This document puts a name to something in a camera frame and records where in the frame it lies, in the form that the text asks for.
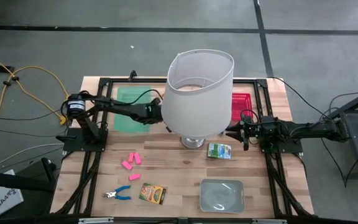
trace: lamp shade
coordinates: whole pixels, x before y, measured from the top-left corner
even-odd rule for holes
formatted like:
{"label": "lamp shade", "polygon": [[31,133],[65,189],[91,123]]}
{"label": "lamp shade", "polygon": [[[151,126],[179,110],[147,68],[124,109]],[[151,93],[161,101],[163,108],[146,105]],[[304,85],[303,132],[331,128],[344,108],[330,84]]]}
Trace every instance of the lamp shade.
{"label": "lamp shade", "polygon": [[[233,58],[218,50],[191,50],[173,60],[165,87],[162,118],[183,138],[204,139],[231,120]],[[193,90],[183,87],[196,86]]]}

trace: table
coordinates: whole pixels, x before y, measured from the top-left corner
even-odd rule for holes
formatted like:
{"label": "table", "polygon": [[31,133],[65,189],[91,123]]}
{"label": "table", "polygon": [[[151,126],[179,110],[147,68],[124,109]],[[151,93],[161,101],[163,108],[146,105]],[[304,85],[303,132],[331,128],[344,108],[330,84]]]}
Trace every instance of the table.
{"label": "table", "polygon": [[[96,94],[100,77],[84,77],[81,90]],[[291,111],[285,86],[282,82],[267,79],[273,114],[290,121]],[[121,86],[147,85],[163,93],[164,83],[115,83],[112,97],[117,97]],[[252,85],[234,84],[234,92],[251,93],[252,107],[256,109]],[[262,100],[264,114],[266,106]],[[242,150],[242,143],[227,136],[207,139],[204,148],[186,150],[179,136],[168,133],[164,123],[154,124],[147,134],[121,133],[114,130],[114,114],[108,116],[109,136],[106,150],[102,153],[96,183],[92,216],[97,217],[200,217],[200,218],[269,218],[273,217],[272,199],[265,157],[259,145],[250,144],[248,151]],[[209,142],[230,144],[231,160],[206,158],[206,145]],[[122,167],[121,161],[128,158],[129,152],[139,152],[143,163],[131,171]],[[84,152],[74,152],[62,164],[51,212],[57,211],[69,199],[79,183]],[[287,185],[302,206],[313,213],[303,166],[293,154],[282,154]],[[141,179],[129,181],[131,174],[142,174]],[[200,182],[205,179],[240,180],[244,184],[246,210],[243,213],[206,213],[200,210]],[[150,183],[167,188],[163,205],[139,199],[142,184]],[[122,185],[131,185],[125,190],[132,200],[121,201],[102,198],[102,194]],[[284,211],[282,193],[278,192],[280,208]],[[85,207],[88,188],[84,191],[82,207]]]}

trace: yellow crayon box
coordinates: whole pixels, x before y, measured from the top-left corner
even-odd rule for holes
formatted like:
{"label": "yellow crayon box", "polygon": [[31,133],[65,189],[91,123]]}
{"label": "yellow crayon box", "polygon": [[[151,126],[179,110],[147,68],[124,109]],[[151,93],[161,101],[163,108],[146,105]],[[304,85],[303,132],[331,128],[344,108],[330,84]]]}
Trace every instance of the yellow crayon box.
{"label": "yellow crayon box", "polygon": [[166,191],[163,187],[144,183],[139,198],[162,205]]}

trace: floor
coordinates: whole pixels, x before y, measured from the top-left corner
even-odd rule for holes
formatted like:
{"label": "floor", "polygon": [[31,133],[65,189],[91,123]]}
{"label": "floor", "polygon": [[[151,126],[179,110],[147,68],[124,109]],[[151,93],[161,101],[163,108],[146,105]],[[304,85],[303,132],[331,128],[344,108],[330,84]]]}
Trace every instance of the floor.
{"label": "floor", "polygon": [[[0,30],[2,63],[16,68],[45,67],[62,79],[70,93],[78,91],[86,75],[129,75],[136,70],[142,76],[165,76],[175,55],[190,49],[231,54],[236,77],[284,78],[319,110],[326,110],[336,95],[358,91],[358,0],[0,0],[0,24],[57,29],[114,27],[99,28],[105,32]],[[189,29],[128,32],[122,27]],[[266,32],[258,33],[263,28]],[[26,70],[19,76],[25,88],[52,108],[58,108],[64,100],[60,86],[50,75]],[[6,78],[0,74],[0,94]],[[319,118],[316,111],[287,90],[295,122]],[[341,106],[352,97],[338,98],[334,105]],[[45,113],[44,106],[14,85],[7,91],[0,117],[31,118]],[[64,130],[56,116],[35,121],[0,120],[0,129],[37,135]],[[326,142],[347,172],[354,162],[349,145]],[[58,141],[0,132],[0,160],[27,147],[49,143]],[[321,141],[304,140],[302,145],[315,214],[358,221],[358,180],[350,181],[345,189]],[[34,149],[4,165],[59,147]],[[59,166],[62,152],[46,156]],[[12,167],[21,170],[35,159]]]}

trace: yellow extension cord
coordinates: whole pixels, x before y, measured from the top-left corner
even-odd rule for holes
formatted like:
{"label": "yellow extension cord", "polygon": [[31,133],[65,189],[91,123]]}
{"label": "yellow extension cord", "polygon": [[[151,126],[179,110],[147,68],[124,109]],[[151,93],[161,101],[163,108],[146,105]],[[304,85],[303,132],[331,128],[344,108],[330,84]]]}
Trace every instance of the yellow extension cord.
{"label": "yellow extension cord", "polygon": [[[38,66],[26,66],[26,67],[20,68],[20,69],[18,69],[17,71],[15,71],[15,72],[12,73],[9,69],[7,69],[7,68],[4,66],[1,62],[0,62],[0,66],[2,66],[3,68],[5,68],[5,70],[7,70],[7,71],[11,74],[11,75],[9,76],[9,78],[7,79],[8,82],[11,81],[11,78],[15,77],[15,75],[16,75],[18,72],[23,71],[23,70],[25,70],[25,69],[35,68],[35,69],[43,70],[43,71],[45,71],[45,72],[51,74],[53,77],[55,77],[55,79],[60,83],[60,86],[63,88],[63,91],[64,91],[65,94],[66,94],[66,99],[69,97],[69,94],[67,93],[66,88],[64,87],[62,81],[60,81],[60,79],[59,79],[55,74],[53,74],[52,72],[50,72],[50,71],[48,71],[48,70],[46,70],[46,69],[44,69],[44,68],[42,68],[42,67],[38,67]],[[59,120],[60,120],[60,124],[65,124],[65,123],[66,123],[66,121],[67,121],[67,120],[66,120],[66,117],[64,117],[63,115],[58,114],[58,113],[56,112],[56,110],[52,109],[52,108],[51,108],[48,104],[46,104],[44,101],[38,99],[36,96],[34,96],[34,95],[32,95],[31,93],[29,93],[28,91],[26,91],[26,90],[23,88],[23,86],[21,85],[21,83],[20,83],[19,81],[16,81],[16,82],[17,82],[17,84],[19,85],[20,89],[21,89],[26,95],[28,95],[28,96],[32,97],[33,99],[39,101],[39,102],[42,103],[44,106],[46,106],[50,111],[54,112],[54,113],[58,116],[58,118],[59,118]],[[7,86],[5,85],[4,88],[2,89],[1,98],[0,98],[0,109],[1,109],[2,101],[3,101],[3,99],[4,99],[6,87],[7,87]]]}

